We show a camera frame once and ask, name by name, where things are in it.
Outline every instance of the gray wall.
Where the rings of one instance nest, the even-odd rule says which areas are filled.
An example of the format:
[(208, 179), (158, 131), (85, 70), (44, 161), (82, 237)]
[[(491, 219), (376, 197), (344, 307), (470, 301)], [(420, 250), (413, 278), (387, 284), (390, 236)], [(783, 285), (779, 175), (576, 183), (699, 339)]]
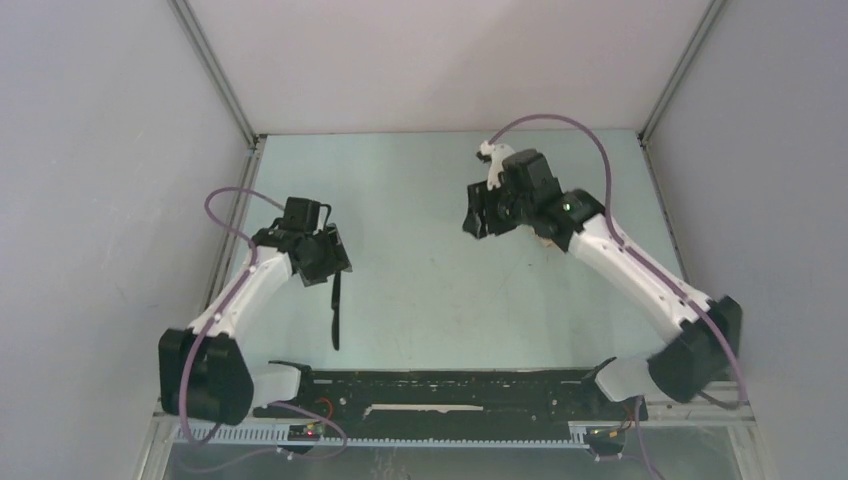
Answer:
[(130, 476), (246, 152), (222, 105), (165, 0), (0, 2), (0, 477)]
[(651, 147), (695, 283), (745, 307), (784, 479), (845, 478), (846, 20), (844, 0), (731, 2)]

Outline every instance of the black knife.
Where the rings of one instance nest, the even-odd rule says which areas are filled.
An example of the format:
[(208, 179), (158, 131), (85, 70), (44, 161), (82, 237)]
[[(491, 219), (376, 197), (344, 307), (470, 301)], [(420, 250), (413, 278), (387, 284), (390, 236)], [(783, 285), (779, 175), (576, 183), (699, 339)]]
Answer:
[(330, 306), (333, 308), (333, 325), (331, 335), (333, 337), (333, 348), (339, 351), (339, 298), (342, 291), (342, 272), (337, 272), (333, 278), (333, 298)]

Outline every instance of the white wall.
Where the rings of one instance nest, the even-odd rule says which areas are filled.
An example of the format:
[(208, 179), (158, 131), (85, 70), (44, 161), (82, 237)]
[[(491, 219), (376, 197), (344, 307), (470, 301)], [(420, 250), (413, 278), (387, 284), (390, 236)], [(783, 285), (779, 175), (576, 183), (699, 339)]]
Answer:
[(697, 284), (745, 308), (785, 480), (845, 478), (848, 3), (731, 2), (651, 149)]
[(0, 152), (0, 477), (128, 478), (246, 146), (165, 0), (0, 2)]
[(260, 133), (639, 129), (709, 0), (194, 0)]

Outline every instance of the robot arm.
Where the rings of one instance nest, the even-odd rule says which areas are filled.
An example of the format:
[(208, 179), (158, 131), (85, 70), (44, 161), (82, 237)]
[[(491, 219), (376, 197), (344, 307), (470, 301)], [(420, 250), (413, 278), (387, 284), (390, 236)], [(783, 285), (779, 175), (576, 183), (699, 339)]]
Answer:
[[(484, 143), (478, 157), (491, 161), (489, 178), (468, 186), (463, 230), (479, 239), (529, 225), (536, 235), (572, 253), (650, 313), (652, 326), (666, 347), (653, 354), (612, 358), (598, 366), (589, 380), (608, 401), (662, 392), (688, 402), (727, 366), (704, 321), (656, 272), (669, 277), (688, 301), (707, 312), (734, 350), (742, 315), (735, 301), (730, 297), (713, 301), (671, 275), (623, 234), (625, 245), (619, 245), (609, 231), (604, 206), (582, 190), (563, 193), (539, 152), (513, 153), (505, 145)], [(630, 250), (640, 254), (650, 268), (638, 262)]]
[[(321, 207), (327, 206), (289, 198), (284, 216), (254, 235), (255, 259), (248, 254), (220, 295), (187, 329), (169, 329), (162, 335), (159, 378), (164, 411), (178, 413), (181, 376), (196, 341), (200, 348), (190, 365), (188, 416), (237, 425), (255, 407), (297, 396), (303, 366), (276, 361), (248, 366), (241, 347), (256, 314), (295, 274), (308, 287), (350, 271), (336, 226), (325, 220), (318, 228)], [(210, 319), (213, 323), (198, 338)]]

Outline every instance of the white table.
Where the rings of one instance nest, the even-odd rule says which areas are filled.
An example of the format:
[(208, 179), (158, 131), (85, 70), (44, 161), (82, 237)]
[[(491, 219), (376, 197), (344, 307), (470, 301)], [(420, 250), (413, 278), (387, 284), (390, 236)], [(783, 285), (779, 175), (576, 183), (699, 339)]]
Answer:
[[(635, 134), (598, 132), (613, 169), (613, 212), (679, 274)], [(331, 283), (284, 285), (243, 348), (249, 363), (282, 359), (322, 369), (591, 367), (655, 349), (644, 312), (600, 275), (529, 232), (475, 240), (461, 229), (466, 185), (486, 178), (474, 156), (487, 133), (271, 136), (254, 188), (333, 206), (353, 264), (343, 275), (341, 351), (330, 341)], [(603, 199), (603, 166), (577, 131), (513, 132), (502, 141), (543, 152), (563, 189)], [(279, 211), (254, 199), (244, 228)], [(240, 262), (246, 246), (236, 251)]]

